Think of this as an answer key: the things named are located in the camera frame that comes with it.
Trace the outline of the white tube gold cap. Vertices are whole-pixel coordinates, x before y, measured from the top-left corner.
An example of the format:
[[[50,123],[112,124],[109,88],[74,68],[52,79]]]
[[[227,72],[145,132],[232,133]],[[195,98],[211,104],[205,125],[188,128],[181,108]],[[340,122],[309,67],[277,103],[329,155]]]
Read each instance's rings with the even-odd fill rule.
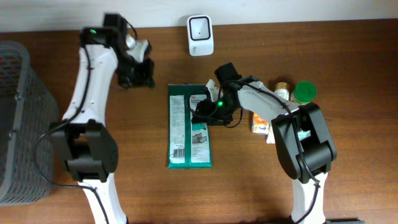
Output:
[[[275,84],[275,91],[274,93],[276,93],[279,97],[285,99],[285,100],[289,100],[289,84],[286,82],[279,82]],[[269,133],[267,135],[267,139],[266,139],[266,143],[268,144],[274,144],[275,143],[275,139],[274,139],[274,133],[273,133],[273,129],[272,129],[272,125],[269,125]]]

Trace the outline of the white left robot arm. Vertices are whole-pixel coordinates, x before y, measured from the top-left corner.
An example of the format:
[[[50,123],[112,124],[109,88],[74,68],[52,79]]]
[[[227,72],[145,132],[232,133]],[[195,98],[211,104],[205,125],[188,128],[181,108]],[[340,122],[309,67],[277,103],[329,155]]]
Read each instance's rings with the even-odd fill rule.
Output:
[[[80,32],[80,64],[71,102],[61,122],[47,134],[63,168],[88,199],[96,223],[127,223],[119,203],[114,173],[118,145],[106,129],[106,104],[111,80],[123,89],[153,88],[154,62],[148,40],[130,34],[122,15],[106,13],[100,27]]]

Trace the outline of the orange tissue packet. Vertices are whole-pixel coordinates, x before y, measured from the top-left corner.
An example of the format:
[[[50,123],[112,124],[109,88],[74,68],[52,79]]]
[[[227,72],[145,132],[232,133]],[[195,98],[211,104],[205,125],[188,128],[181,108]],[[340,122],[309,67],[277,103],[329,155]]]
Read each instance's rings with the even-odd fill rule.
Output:
[[[262,119],[258,114],[254,113],[252,116],[252,126],[251,131],[254,134],[262,134],[268,135],[269,134],[269,123]]]

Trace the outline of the light green wipes packet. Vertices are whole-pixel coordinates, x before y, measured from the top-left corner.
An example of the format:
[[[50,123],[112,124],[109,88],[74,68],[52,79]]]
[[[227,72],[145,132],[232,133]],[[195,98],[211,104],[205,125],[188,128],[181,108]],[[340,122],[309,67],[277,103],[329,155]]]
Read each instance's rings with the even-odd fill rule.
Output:
[[[300,141],[311,136],[311,132],[310,131],[301,130],[297,134],[298,134],[298,138],[299,138]]]

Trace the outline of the green lid jar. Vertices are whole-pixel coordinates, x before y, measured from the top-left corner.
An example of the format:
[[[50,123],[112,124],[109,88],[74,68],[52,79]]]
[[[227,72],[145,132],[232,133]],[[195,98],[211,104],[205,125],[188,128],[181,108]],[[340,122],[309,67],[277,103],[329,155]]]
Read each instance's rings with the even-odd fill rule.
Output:
[[[290,101],[306,105],[311,103],[317,95],[317,88],[312,82],[299,82],[290,95]]]

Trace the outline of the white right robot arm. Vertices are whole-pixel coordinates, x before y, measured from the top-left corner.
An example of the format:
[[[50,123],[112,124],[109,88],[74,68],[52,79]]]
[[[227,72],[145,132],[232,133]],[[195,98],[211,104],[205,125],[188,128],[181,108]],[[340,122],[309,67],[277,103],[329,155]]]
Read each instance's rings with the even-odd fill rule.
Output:
[[[233,113],[248,110],[271,124],[278,160],[292,179],[293,223],[326,223],[324,186],[337,151],[320,107],[285,100],[257,77],[243,77],[232,63],[215,70],[219,87],[210,80],[204,100],[192,110],[193,124],[230,126]]]

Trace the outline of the green 3M gloves package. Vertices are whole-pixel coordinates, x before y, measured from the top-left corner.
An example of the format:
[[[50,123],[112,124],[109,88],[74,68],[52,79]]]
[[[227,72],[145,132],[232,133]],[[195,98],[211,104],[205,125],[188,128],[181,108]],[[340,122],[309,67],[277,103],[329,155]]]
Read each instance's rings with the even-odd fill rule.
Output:
[[[203,85],[169,85],[169,169],[211,168],[208,126],[192,123],[192,110],[206,98]]]

